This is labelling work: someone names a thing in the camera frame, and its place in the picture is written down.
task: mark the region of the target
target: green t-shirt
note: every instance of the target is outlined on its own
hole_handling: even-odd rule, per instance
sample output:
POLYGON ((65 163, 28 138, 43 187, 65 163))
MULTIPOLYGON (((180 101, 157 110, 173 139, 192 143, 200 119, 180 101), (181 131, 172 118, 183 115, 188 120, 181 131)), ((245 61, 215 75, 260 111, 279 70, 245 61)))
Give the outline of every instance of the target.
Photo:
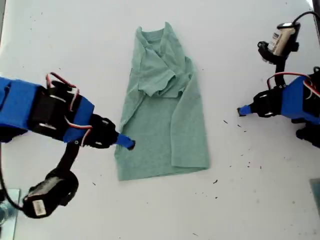
POLYGON ((209 167, 196 73, 167 22, 158 31, 136 31, 120 128, 136 141, 132 151, 115 150, 120 180, 209 167))

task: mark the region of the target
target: white table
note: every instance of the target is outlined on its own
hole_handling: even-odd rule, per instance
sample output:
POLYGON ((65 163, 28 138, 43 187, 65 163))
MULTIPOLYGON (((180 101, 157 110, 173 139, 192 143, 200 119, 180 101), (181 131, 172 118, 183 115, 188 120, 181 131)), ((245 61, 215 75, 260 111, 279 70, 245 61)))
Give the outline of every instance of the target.
MULTIPOLYGON (((44 85, 45 74, 57 72, 115 123, 136 28, 171 23, 199 71, 211 155, 206 171, 119 182, 114 147, 83 148, 72 168, 76 197, 46 219, 19 214, 15 239, 318 240, 309 179, 320 178, 320 150, 297 139, 300 126, 289 119, 239 118, 236 111, 274 73, 257 43, 309 8, 303 0, 8 0, 0 74, 44 85)), ((286 69, 310 73, 320 65, 319 42, 313 17, 300 22, 300 49, 286 69)), ((7 186, 25 193, 64 149, 35 133, 6 144, 7 186)))

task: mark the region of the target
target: robotic arm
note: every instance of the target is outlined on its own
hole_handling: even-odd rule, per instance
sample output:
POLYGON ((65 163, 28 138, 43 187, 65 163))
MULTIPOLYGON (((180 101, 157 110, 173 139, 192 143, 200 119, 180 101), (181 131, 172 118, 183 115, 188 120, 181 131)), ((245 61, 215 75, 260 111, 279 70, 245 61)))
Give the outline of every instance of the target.
POLYGON ((51 81, 48 74, 46 88, 0 77, 0 142, 8 143, 32 131, 66 143, 57 167, 44 181, 30 188, 23 206, 14 203, 8 195, 0 160, 0 183, 6 198, 30 218, 48 217, 75 196, 79 182, 70 169, 80 147, 105 149, 113 144, 128 150, 135 147, 135 141, 116 132, 109 119, 93 113, 95 106, 80 95, 75 85, 54 72, 51 75, 59 81, 51 81))
POLYGON ((237 109, 240 117, 257 113, 259 117, 270 118, 283 115, 294 124, 305 123, 305 127, 296 132, 299 139, 311 142, 320 148, 320 68, 314 67, 313 74, 285 72, 286 60, 291 52, 297 52, 297 42, 301 17, 313 14, 318 20, 320 16, 308 11, 298 16, 293 22, 277 26, 272 41, 258 43, 258 51, 262 59, 274 64, 275 74, 267 80, 268 90, 258 93, 253 103, 237 109), (284 75, 299 76, 286 85, 284 75), (271 87, 270 79, 274 77, 275 87, 271 87))

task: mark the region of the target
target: shirt sleeve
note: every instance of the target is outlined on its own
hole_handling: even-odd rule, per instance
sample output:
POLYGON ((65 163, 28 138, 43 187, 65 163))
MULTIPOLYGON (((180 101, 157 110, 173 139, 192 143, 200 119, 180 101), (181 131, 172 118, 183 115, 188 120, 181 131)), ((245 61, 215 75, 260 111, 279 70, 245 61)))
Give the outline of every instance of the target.
POLYGON ((156 92, 163 91, 174 76, 175 73, 154 50, 145 48, 140 66, 139 91, 151 97, 156 92))

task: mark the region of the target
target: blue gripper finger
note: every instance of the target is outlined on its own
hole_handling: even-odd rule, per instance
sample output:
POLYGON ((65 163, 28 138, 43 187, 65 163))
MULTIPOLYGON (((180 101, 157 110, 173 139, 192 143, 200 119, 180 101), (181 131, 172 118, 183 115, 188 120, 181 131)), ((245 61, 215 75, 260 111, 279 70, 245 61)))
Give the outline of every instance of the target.
POLYGON ((126 135, 122 135, 122 134, 119 133, 119 136, 118 136, 115 144, 118 144, 118 145, 120 145, 122 147, 125 147, 128 150, 132 150, 132 149, 134 149, 134 147, 136 145, 136 141, 131 140, 126 135))
POLYGON ((239 107, 237 110, 238 110, 240 117, 248 115, 248 114, 252 114, 251 107, 249 105, 239 107))

